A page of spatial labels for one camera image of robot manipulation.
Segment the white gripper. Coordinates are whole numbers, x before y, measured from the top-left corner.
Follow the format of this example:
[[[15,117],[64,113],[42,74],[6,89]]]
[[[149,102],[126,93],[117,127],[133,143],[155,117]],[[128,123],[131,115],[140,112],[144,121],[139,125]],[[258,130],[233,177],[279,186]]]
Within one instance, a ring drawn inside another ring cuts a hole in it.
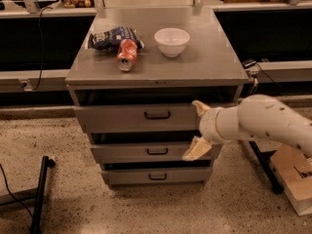
[[[196,112],[201,117],[199,123],[199,131],[202,137],[195,136],[192,139],[190,147],[182,156],[184,161],[194,161],[210,151],[213,144],[221,144],[222,137],[216,127],[216,118],[219,108],[210,108],[200,100],[193,100],[192,104],[196,108]]]

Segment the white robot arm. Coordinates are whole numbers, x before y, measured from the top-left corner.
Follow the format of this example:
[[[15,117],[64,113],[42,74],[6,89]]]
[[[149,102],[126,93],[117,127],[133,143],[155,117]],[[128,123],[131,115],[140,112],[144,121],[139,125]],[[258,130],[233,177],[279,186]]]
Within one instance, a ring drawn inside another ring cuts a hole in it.
[[[266,95],[252,95],[232,107],[210,107],[199,100],[192,104],[200,117],[201,136],[192,139],[183,154],[194,161],[208,153],[214,144],[232,140],[267,138],[312,156],[312,121]]]

